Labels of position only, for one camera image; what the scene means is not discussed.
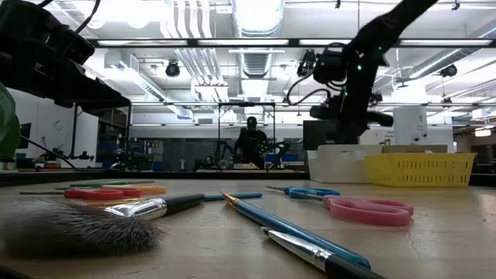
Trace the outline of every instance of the white container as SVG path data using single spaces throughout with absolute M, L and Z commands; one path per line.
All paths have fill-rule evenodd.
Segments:
M 370 183 L 365 156 L 382 154 L 380 145 L 321 145 L 308 152 L 310 179 L 321 183 Z

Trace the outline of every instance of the man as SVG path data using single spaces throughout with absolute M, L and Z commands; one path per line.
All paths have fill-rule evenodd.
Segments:
M 261 146 L 267 145 L 267 135 L 257 129 L 257 119 L 250 116 L 246 121 L 246 129 L 241 129 L 238 141 L 236 142 L 238 155 L 242 163 L 253 163 L 263 170 L 265 168 L 265 151 Z

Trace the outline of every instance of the yellow plastic basket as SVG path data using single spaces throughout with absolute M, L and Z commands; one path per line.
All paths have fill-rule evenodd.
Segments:
M 373 184 L 395 187 L 466 187 L 475 153 L 386 153 L 365 157 Z

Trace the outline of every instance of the metal ferrule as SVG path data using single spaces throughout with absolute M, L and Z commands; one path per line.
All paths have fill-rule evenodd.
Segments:
M 152 220 L 165 215 L 167 203 L 162 198 L 151 198 L 146 201 L 115 205 L 104 210 L 123 217 L 140 217 L 141 219 Z
M 282 232 L 271 230 L 268 236 L 275 242 L 281 244 L 284 248 L 297 254 L 300 258 L 313 264 L 318 269 L 326 271 L 326 260 L 332 255 L 328 250 L 324 250 L 308 241 L 290 236 Z

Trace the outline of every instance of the wooden table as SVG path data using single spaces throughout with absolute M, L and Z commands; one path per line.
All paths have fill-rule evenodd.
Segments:
M 316 201 L 291 200 L 267 185 L 331 187 L 311 181 L 157 181 L 169 194 L 262 191 L 249 202 L 363 256 L 374 271 L 394 278 L 495 278 L 496 191 L 492 188 L 386 188 L 333 185 L 343 195 L 388 198 L 415 206 L 406 227 L 380 227 L 332 219 Z M 0 188 L 0 202 L 20 190 L 66 184 Z M 34 278 L 325 278 L 281 249 L 223 201 L 205 203 L 157 224 L 169 236 L 162 247 L 125 257 L 21 260 L 0 263 Z

